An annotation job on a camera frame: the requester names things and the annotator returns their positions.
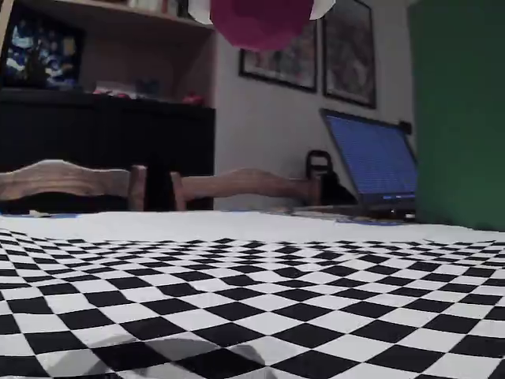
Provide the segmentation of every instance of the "black and white checkerboard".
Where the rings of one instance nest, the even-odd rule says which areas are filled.
[[[0,231],[0,377],[505,377],[505,244]]]

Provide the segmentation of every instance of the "picture frame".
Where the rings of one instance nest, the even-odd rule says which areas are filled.
[[[240,51],[239,76],[317,92],[318,25],[312,21],[281,51]]]
[[[376,109],[372,8],[359,0],[339,0],[322,26],[324,95]]]

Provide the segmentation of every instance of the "green panel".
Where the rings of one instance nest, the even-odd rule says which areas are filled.
[[[410,7],[423,221],[505,231],[505,1]]]

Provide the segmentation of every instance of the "wooden chair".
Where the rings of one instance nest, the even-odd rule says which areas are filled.
[[[0,201],[39,193],[68,193],[79,197],[103,195],[128,199],[128,209],[144,210],[147,169],[94,170],[64,160],[42,160],[19,170],[0,173]]]
[[[287,197],[298,199],[308,205],[319,204],[320,182],[317,178],[312,180],[281,178],[252,168],[216,176],[182,177],[177,172],[171,172],[170,176],[177,211],[185,211],[186,203],[191,200],[240,194]]]

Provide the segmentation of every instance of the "wooden shelf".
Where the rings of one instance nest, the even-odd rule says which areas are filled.
[[[213,33],[204,25],[165,13],[130,8],[97,0],[17,0],[100,36],[114,36],[148,43],[184,43]]]

